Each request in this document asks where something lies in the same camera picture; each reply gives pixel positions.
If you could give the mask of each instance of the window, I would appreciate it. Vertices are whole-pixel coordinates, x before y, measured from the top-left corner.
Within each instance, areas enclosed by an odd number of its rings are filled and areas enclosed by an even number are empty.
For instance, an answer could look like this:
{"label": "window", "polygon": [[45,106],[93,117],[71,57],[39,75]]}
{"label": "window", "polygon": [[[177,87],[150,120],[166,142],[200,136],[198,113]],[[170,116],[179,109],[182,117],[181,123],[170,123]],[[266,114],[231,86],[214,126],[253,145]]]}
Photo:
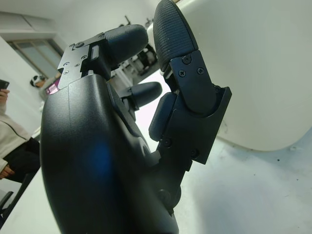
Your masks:
{"label": "window", "polygon": [[58,73],[61,54],[49,42],[48,40],[20,40],[8,43],[38,74],[52,78]]}

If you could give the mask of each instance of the person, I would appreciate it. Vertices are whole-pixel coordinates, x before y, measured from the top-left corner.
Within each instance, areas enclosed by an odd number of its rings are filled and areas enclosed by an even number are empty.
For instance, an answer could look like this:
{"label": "person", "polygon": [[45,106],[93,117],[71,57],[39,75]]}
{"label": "person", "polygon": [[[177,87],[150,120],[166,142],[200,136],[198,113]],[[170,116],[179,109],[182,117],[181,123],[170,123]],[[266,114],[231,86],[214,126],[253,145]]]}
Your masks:
{"label": "person", "polygon": [[51,86],[54,82],[57,81],[61,76],[61,73],[57,73],[52,78],[45,78],[43,75],[34,76],[30,80],[30,84],[33,87],[39,88],[39,95],[42,98],[42,100],[46,101],[48,95],[46,93],[46,89]]}
{"label": "person", "polygon": [[40,168],[39,142],[5,114],[9,92],[0,90],[0,179],[22,183]]}

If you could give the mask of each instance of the robotic hand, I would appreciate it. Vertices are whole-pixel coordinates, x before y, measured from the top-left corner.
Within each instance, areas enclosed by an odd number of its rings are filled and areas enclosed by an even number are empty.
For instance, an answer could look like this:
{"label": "robotic hand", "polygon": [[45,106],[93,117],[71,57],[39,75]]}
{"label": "robotic hand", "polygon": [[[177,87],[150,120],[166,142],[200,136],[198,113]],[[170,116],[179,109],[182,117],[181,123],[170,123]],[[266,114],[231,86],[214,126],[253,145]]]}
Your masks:
{"label": "robotic hand", "polygon": [[192,161],[205,164],[231,98],[212,84],[180,10],[162,0],[155,13],[156,52],[171,88],[157,107],[150,152],[135,110],[161,93],[158,83],[119,95],[110,71],[147,44],[142,26],[128,25],[70,45],[58,88],[44,106],[41,166],[62,233],[176,234],[173,208]]}

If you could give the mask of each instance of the person's hand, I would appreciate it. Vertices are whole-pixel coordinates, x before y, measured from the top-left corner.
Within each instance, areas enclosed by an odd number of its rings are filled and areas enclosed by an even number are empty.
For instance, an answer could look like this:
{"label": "person's hand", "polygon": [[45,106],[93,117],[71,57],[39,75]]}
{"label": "person's hand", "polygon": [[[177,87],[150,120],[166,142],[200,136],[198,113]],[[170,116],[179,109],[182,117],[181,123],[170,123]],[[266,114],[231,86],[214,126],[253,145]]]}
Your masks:
{"label": "person's hand", "polygon": [[8,176],[14,175],[15,172],[13,172],[9,165],[6,165],[5,168],[0,173],[0,179],[7,178]]}
{"label": "person's hand", "polygon": [[7,101],[7,99],[8,99],[8,93],[9,93],[10,91],[9,90],[7,90],[7,89],[1,89],[0,90],[0,103],[1,104],[5,104],[6,103],[6,101]]}

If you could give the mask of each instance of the beige jacket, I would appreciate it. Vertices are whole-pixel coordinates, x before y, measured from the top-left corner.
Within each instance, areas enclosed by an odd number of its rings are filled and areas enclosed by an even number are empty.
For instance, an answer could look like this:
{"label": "beige jacket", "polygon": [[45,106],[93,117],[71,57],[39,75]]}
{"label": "beige jacket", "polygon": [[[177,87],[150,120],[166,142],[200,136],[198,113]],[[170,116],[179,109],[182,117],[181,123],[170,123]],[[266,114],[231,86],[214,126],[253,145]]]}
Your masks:
{"label": "beige jacket", "polygon": [[14,149],[29,141],[30,135],[5,114],[6,105],[0,103],[0,172],[7,165],[3,160]]}

